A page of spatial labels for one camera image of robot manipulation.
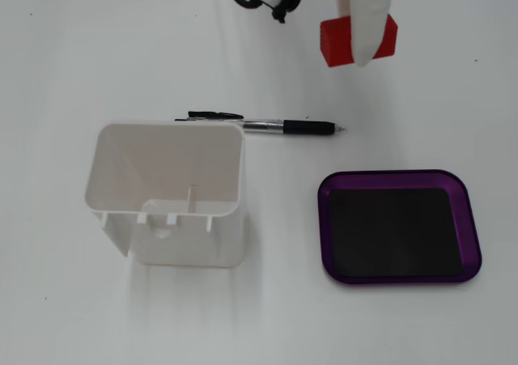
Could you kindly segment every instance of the white table surface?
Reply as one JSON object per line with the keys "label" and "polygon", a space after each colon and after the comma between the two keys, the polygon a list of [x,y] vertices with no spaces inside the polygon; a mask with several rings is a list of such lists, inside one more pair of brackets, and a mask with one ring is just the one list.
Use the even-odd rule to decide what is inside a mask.
{"label": "white table surface", "polygon": [[[232,0],[0,0],[0,363],[518,363],[518,0],[391,12],[395,57],[330,70],[333,0],[303,0],[285,26]],[[350,129],[247,137],[253,231],[233,270],[133,263],[83,200],[103,125],[190,109]],[[330,280],[320,182],[410,168],[466,183],[479,275]]]}

